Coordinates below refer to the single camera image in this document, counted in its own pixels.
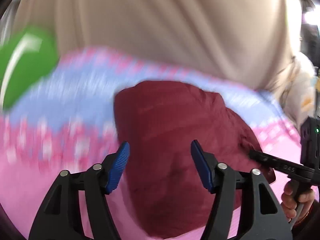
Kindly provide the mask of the person's right hand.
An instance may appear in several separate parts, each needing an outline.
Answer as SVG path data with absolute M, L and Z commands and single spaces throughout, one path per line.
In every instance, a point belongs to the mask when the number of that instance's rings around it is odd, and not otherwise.
M 285 213 L 287 220 L 290 222 L 295 219 L 296 223 L 302 221 L 309 213 L 311 206 L 315 200 L 315 192 L 313 189 L 308 189 L 304 191 L 296 200 L 294 197 L 295 183 L 291 180 L 285 187 L 284 192 L 281 195 L 281 207 Z M 297 215 L 297 206 L 299 204 L 304 204 L 303 209 L 300 214 Z

